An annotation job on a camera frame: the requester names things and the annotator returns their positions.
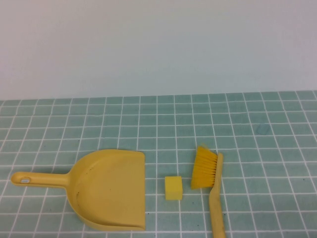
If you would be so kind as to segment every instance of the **yellow dustpan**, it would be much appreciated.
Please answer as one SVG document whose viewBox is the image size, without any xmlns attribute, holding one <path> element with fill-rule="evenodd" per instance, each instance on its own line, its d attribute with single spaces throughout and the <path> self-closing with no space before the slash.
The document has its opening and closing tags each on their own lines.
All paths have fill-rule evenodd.
<svg viewBox="0 0 317 238">
<path fill-rule="evenodd" d="M 141 152 L 100 150 L 64 175 L 17 172 L 14 185 L 62 187 L 80 219 L 102 231 L 145 229 L 145 157 Z"/>
</svg>

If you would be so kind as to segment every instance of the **yellow brush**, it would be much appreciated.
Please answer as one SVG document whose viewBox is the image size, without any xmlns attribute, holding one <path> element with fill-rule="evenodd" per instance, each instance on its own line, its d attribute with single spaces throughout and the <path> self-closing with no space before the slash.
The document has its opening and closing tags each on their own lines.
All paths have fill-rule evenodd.
<svg viewBox="0 0 317 238">
<path fill-rule="evenodd" d="M 221 203 L 220 186 L 223 154 L 211 152 L 199 146 L 197 148 L 191 189 L 213 187 L 209 195 L 209 209 L 213 238 L 225 238 Z"/>
</svg>

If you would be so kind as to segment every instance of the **plastic dustpan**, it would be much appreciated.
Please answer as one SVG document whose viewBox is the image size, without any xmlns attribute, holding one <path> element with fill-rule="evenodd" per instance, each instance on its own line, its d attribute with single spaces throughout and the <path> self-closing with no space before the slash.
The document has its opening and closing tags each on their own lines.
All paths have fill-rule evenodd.
<svg viewBox="0 0 317 238">
<path fill-rule="evenodd" d="M 14 185 L 62 187 L 79 218 L 102 231 L 145 229 L 145 156 L 100 150 L 80 159 L 69 173 L 17 172 Z"/>
</svg>

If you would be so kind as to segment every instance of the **yellow sponge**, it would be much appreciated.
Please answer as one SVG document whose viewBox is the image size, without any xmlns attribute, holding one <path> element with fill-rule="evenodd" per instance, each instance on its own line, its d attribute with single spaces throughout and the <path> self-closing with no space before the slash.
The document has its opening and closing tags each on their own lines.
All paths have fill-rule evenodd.
<svg viewBox="0 0 317 238">
<path fill-rule="evenodd" d="M 181 176 L 165 177 L 165 199 L 182 200 L 183 185 Z"/>
</svg>

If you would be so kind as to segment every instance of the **white grout line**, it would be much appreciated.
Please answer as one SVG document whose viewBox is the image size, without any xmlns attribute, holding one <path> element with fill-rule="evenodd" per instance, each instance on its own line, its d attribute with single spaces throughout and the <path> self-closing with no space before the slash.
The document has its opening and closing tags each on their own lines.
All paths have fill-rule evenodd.
<svg viewBox="0 0 317 238">
<path fill-rule="evenodd" d="M 249 115 L 249 111 L 248 111 L 247 103 L 246 103 L 246 102 L 245 102 L 245 105 L 246 105 L 246 109 L 247 109 L 249 121 L 251 121 L 251 120 L 250 120 L 250 115 Z M 253 127 L 252 127 L 252 126 L 251 126 L 251 130 L 252 130 L 252 134 L 253 134 L 253 136 L 254 136 L 255 133 L 254 133 L 254 130 L 253 130 Z M 257 140 L 254 140 L 254 141 L 255 141 L 255 143 L 256 143 L 257 150 L 259 150 L 259 146 L 258 146 Z M 266 181 L 266 184 L 267 184 L 267 187 L 268 187 L 268 192 L 269 192 L 269 195 L 270 195 L 270 197 L 271 197 L 273 209 L 274 209 L 274 212 L 275 212 L 277 224 L 278 224 L 278 227 L 279 227 L 279 229 L 280 229 L 281 236 L 282 236 L 282 238 L 284 238 L 284 234 L 283 234 L 283 231 L 282 231 L 282 227 L 281 227 L 280 221 L 279 221 L 278 216 L 277 216 L 277 212 L 276 212 L 276 207 L 275 207 L 273 195 L 272 195 L 272 193 L 271 193 L 271 189 L 270 189 L 269 184 L 268 184 L 268 177 L 267 177 L 267 175 L 266 175 L 266 171 L 265 171 L 265 168 L 264 168 L 264 163 L 263 163 L 263 160 L 262 160 L 262 155 L 259 153 L 259 156 L 260 156 L 261 166 L 262 166 L 263 173 L 264 173 L 264 178 L 265 178 L 265 181 Z"/>
<path fill-rule="evenodd" d="M 229 108 L 229 103 L 228 103 L 227 95 L 225 95 L 225 97 L 226 97 L 226 101 L 227 101 L 228 108 Z M 230 117 L 230 116 L 229 116 L 229 118 L 230 118 L 230 122 L 231 122 L 231 128 L 232 128 L 232 133 L 233 133 L 233 137 L 234 137 L 234 142 L 235 142 L 236 148 L 238 148 L 237 139 L 236 139 L 236 136 L 235 136 L 235 132 L 234 132 L 234 129 L 233 129 L 233 125 L 232 125 L 232 120 L 231 120 L 231 117 Z M 249 207 L 250 207 L 250 211 L 251 211 L 252 222 L 253 222 L 254 230 L 255 230 L 255 233 L 256 233 L 256 238 L 259 238 L 259 236 L 258 236 L 258 231 L 257 231 L 257 227 L 256 227 L 256 222 L 255 222 L 255 219 L 254 219 L 254 215 L 253 215 L 253 213 L 252 213 L 252 206 L 251 206 L 251 201 L 250 201 L 250 195 L 249 195 L 249 192 L 248 192 L 248 187 L 247 187 L 247 183 L 246 183 L 246 178 L 244 177 L 244 172 L 243 172 L 243 168 L 242 168 L 242 164 L 241 164 L 241 158 L 240 158 L 240 154 L 239 154 L 239 153 L 238 153 L 238 158 L 239 158 L 239 162 L 240 162 L 240 167 L 241 167 L 241 173 L 242 173 L 242 177 L 243 177 L 244 187 L 245 187 L 245 190 L 246 190 L 246 193 L 247 193 L 247 197 L 248 197 L 248 203 L 249 203 Z"/>
<path fill-rule="evenodd" d="M 178 170 L 178 152 L 177 152 L 177 127 L 176 127 L 176 104 L 175 104 L 175 96 L 174 97 L 174 121 L 175 121 L 175 149 L 176 149 L 176 167 L 177 167 L 177 176 L 179 176 Z M 179 211 L 179 231 L 180 231 L 180 238 L 182 238 L 182 216 L 181 216 L 181 207 L 180 201 L 178 201 L 178 211 Z"/>
<path fill-rule="evenodd" d="M 272 129 L 271 120 L 270 120 L 270 118 L 269 118 L 269 116 L 268 116 L 268 114 L 267 114 L 267 111 L 266 111 L 266 116 L 267 116 L 268 123 L 269 123 L 270 128 L 271 128 L 271 131 L 272 131 L 272 134 L 273 134 L 274 141 L 275 141 L 275 143 L 276 143 L 278 152 L 279 152 L 279 154 L 280 154 L 280 156 L 281 156 L 281 158 L 282 158 L 282 162 L 283 162 L 283 165 L 284 165 L 284 168 L 285 168 L 285 171 L 286 171 L 286 175 L 287 175 L 287 178 L 288 178 L 288 182 L 289 182 L 290 187 L 291 187 L 291 190 L 292 190 L 292 192 L 293 192 L 293 194 L 294 194 L 293 185 L 292 185 L 291 179 L 290 179 L 290 177 L 289 177 L 289 175 L 288 175 L 288 171 L 287 171 L 287 168 L 286 168 L 285 163 L 284 163 L 284 158 L 283 158 L 283 155 L 282 155 L 282 153 L 281 153 L 281 150 L 280 150 L 280 148 L 279 148 L 279 146 L 278 146 L 278 143 L 277 143 L 277 140 L 276 140 L 276 137 L 275 137 L 274 130 Z M 303 219 L 303 215 L 302 215 L 301 210 L 300 210 L 300 208 L 299 208 L 298 201 L 297 201 L 297 198 L 296 198 L 295 194 L 294 194 L 294 199 L 295 199 L 295 203 L 296 203 L 297 209 L 298 209 L 299 214 L 300 214 L 300 217 L 301 217 L 301 221 L 302 221 L 302 223 L 303 223 L 303 225 L 304 225 L 306 234 L 307 234 L 307 236 L 309 237 L 309 233 L 308 233 L 308 231 L 307 231 L 307 228 L 306 228 L 306 225 L 305 225 L 305 222 L 304 222 L 304 219 Z"/>
<path fill-rule="evenodd" d="M 210 116 L 211 116 L 211 123 L 212 123 L 212 131 L 213 131 L 213 135 L 215 135 L 215 131 L 214 131 L 214 125 L 213 125 L 213 119 L 212 119 L 212 110 L 211 110 L 211 107 L 209 107 L 210 109 Z M 214 139 L 214 143 L 215 143 L 215 147 L 216 147 L 216 152 L 217 154 L 219 153 L 218 151 L 218 146 L 217 146 L 217 141 L 216 139 Z M 222 186 L 222 191 L 223 191 L 223 197 L 224 197 L 224 203 L 225 203 L 225 206 L 226 206 L 226 213 L 227 213 L 227 218 L 228 218 L 228 225 L 229 225 L 229 233 L 230 233 L 230 236 L 232 238 L 232 229 L 231 229 L 231 222 L 230 222 L 230 217 L 229 217 L 229 214 L 228 214 L 228 205 L 227 205 L 227 197 L 226 197 L 226 193 L 225 193 L 225 190 L 224 190 L 224 183 L 223 183 L 223 176 L 221 176 L 221 186 Z"/>
</svg>

